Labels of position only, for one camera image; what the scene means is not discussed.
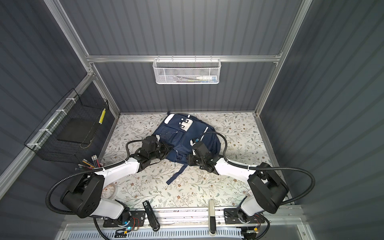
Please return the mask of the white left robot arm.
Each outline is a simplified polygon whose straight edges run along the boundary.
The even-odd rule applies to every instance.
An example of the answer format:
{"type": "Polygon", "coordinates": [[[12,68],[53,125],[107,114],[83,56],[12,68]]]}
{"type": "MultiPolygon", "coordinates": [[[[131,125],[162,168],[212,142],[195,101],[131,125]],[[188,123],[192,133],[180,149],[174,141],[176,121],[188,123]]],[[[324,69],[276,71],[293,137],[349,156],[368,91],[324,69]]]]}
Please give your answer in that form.
{"type": "Polygon", "coordinates": [[[62,194],[60,202],[79,218],[106,217],[117,220],[129,216],[129,207],[116,200],[105,199],[102,192],[109,184],[139,173],[151,165],[153,160],[165,159],[173,147],[158,136],[149,136],[139,141],[142,146],[133,154],[126,144],[127,158],[118,163],[72,177],[62,194]]]}

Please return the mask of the navy blue student backpack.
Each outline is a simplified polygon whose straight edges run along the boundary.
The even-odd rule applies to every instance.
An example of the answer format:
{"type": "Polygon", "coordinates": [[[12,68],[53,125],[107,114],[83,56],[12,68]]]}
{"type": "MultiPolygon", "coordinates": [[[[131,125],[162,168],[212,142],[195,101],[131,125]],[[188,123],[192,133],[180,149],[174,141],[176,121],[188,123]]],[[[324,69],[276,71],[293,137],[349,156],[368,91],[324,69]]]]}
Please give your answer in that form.
{"type": "Polygon", "coordinates": [[[193,153],[193,144],[202,142],[214,156],[220,153],[221,143],[215,131],[214,127],[194,116],[168,113],[154,131],[154,135],[172,148],[166,154],[166,159],[183,166],[167,181],[167,185],[170,185],[189,165],[188,157],[193,153]]]}

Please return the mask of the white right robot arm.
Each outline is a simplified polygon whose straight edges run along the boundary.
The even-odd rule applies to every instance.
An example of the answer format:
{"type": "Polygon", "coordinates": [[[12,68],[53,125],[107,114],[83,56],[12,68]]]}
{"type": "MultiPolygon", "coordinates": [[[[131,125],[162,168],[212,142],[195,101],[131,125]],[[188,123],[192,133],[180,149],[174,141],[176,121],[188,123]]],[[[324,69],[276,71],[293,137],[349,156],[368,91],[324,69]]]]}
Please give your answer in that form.
{"type": "Polygon", "coordinates": [[[231,177],[248,184],[249,195],[242,200],[236,212],[239,220],[244,223],[255,214],[276,213],[289,192],[287,184],[274,170],[255,171],[235,167],[227,163],[223,156],[213,155],[202,142],[192,143],[188,163],[209,173],[231,177]]]}

